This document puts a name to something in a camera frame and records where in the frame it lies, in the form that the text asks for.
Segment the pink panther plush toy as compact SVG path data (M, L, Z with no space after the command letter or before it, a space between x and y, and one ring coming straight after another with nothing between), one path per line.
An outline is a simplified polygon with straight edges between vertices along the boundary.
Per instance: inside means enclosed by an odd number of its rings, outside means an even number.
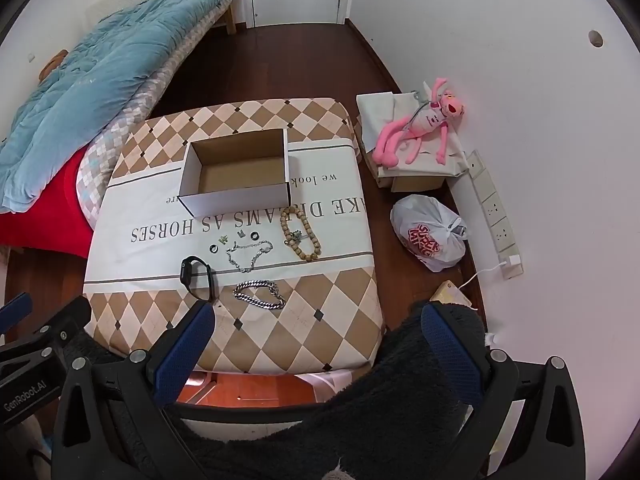
M396 167L398 145L401 141L413 140L412 151L406 159L406 163L411 165L420 153L424 138L436 130L439 131L440 143L435 160L439 165L446 164L449 129L454 120L464 114L463 103L444 89L447 81L447 78L437 78L431 88L431 96L411 116L393 120L383 127L372 152L372 159L378 166Z

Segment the red bed sheet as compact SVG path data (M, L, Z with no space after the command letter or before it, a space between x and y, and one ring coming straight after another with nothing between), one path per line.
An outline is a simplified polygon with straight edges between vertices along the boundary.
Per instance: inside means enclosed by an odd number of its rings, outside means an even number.
M87 148L81 148L47 184L24 214L0 216L0 243L88 258L93 229L82 212L76 178Z

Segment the white power strip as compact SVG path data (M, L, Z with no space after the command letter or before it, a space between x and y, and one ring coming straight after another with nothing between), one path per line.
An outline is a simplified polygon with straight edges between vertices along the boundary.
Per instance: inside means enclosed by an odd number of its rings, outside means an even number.
M521 255L506 210L483 159L480 158L477 150L472 151L466 159L469 163L472 185L488 225L499 263L507 256ZM523 263L516 268L499 270L505 280L516 278L524 273Z

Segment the white plastic bag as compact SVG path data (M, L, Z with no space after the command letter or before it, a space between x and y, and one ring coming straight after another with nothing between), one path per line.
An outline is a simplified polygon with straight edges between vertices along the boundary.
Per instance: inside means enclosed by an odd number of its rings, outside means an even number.
M405 248L431 272L452 268L465 255L466 224L434 197L411 194L398 200L390 223Z

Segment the blue quilt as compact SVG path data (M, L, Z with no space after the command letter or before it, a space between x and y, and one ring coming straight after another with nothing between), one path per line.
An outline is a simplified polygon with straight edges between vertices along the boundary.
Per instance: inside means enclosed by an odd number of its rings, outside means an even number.
M1 210L21 214L224 0L128 0L16 111L1 144Z

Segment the wooden bed frame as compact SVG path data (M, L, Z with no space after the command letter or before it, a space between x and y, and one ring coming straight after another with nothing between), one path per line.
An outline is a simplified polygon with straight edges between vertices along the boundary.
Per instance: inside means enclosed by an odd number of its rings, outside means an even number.
M219 15L215 24L213 24L213 28L221 28L223 27L227 34L232 36L236 34L236 25L235 18L233 12L233 0L229 0L228 4L224 8L224 13Z

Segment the white cloth on boxes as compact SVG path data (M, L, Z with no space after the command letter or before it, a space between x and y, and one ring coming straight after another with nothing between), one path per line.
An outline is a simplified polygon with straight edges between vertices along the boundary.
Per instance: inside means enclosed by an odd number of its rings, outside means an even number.
M377 177L457 177L469 169L456 127L464 105L444 91L434 102L416 93L356 97L360 150Z

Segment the cardboard box under cloth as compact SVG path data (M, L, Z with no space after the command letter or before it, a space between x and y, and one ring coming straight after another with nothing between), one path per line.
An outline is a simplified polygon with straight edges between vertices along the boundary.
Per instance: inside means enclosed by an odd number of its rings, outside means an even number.
M372 158L364 151L362 133L360 125L356 125L355 136L358 141L361 159L366 163L376 185L379 188L387 188L394 193L422 193L440 188L444 182L444 177L431 176L400 176L400 177L380 177L378 166L372 162Z

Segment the black smart watch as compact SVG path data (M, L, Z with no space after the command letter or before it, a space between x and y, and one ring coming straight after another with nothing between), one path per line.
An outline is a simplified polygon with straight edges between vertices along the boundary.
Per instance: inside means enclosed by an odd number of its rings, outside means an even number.
M181 261L179 281L190 296L212 304L215 300L215 275L208 263L198 256Z

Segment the checkered mattress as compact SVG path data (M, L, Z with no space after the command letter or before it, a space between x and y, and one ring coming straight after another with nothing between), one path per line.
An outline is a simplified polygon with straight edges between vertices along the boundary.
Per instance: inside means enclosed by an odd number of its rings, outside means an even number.
M106 187L128 136L136 125L149 117L175 72L206 32L231 10L232 0L221 0L210 10L178 43L163 65L141 85L122 111L89 143L79 165L76 194L90 229L96 228Z

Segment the open cardboard box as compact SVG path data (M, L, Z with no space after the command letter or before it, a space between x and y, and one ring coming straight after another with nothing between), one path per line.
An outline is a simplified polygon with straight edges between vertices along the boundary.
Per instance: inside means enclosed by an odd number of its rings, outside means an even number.
M191 142L184 154L178 200L194 218L290 206L288 130Z

